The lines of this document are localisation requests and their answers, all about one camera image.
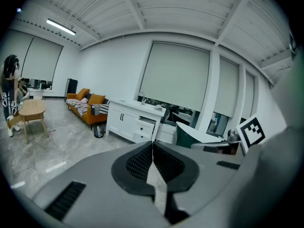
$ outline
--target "person's hair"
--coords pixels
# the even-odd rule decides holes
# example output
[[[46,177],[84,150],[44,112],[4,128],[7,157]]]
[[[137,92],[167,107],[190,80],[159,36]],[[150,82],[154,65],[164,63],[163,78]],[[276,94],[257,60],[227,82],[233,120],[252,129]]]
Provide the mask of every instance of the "person's hair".
[[[4,78],[9,78],[10,74],[14,75],[16,69],[16,57],[16,55],[10,55],[5,59],[3,69]]]

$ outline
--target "ceiling light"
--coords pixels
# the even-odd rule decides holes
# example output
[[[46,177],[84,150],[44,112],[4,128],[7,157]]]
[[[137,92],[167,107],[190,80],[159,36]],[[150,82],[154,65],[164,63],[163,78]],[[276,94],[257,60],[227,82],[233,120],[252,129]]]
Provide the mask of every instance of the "ceiling light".
[[[59,29],[61,29],[63,31],[65,31],[65,32],[67,32],[67,33],[69,33],[69,34],[71,34],[73,36],[76,34],[75,31],[72,31],[71,29],[69,29],[69,28],[67,28],[67,27],[65,27],[63,25],[58,24],[57,22],[55,22],[55,21],[53,21],[51,19],[47,19],[47,23],[50,24],[50,25],[52,25],[52,26],[55,26],[55,27],[57,27],[57,28],[59,28]]]

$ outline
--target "white shoe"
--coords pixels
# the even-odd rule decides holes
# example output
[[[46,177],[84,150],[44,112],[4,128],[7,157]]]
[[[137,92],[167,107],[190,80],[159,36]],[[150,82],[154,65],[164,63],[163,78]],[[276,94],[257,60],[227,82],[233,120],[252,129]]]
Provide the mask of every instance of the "white shoe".
[[[20,131],[20,128],[19,128],[19,126],[18,126],[18,125],[13,125],[13,126],[12,126],[12,128],[13,128],[15,131],[17,131],[17,132],[19,132],[19,131]]]
[[[12,129],[9,128],[8,130],[9,130],[9,137],[12,137],[14,135]]]

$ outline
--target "window blind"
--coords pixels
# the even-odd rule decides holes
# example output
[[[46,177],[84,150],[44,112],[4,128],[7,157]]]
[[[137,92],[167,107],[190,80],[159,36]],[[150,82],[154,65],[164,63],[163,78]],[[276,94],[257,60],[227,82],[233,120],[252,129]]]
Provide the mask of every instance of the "window blind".
[[[22,71],[25,55],[33,36],[15,30],[9,30],[1,41],[0,46],[0,66],[4,64],[5,59],[13,54],[19,59],[19,73]]]
[[[219,84],[214,112],[233,117],[238,98],[238,66],[219,60]]]
[[[145,97],[201,111],[207,86],[209,53],[154,43],[143,76]]]
[[[35,37],[24,61],[22,77],[52,81],[62,46]]]
[[[251,116],[254,95],[254,78],[246,73],[246,95],[242,118],[248,119]]]

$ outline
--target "cable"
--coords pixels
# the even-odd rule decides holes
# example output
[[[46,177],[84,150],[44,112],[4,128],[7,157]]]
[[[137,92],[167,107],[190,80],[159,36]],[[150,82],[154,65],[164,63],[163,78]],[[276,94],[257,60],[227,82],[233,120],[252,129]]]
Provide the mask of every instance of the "cable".
[[[267,78],[266,81],[272,79],[274,76],[276,76],[276,74],[277,74],[278,72],[280,72],[280,71],[282,71],[282,70],[284,70],[284,69],[288,69],[288,68],[290,68],[290,67],[291,67],[291,66],[287,66],[287,67],[284,67],[284,68],[281,68],[281,69],[277,70],[277,71],[275,72],[275,74],[274,74],[272,77]]]

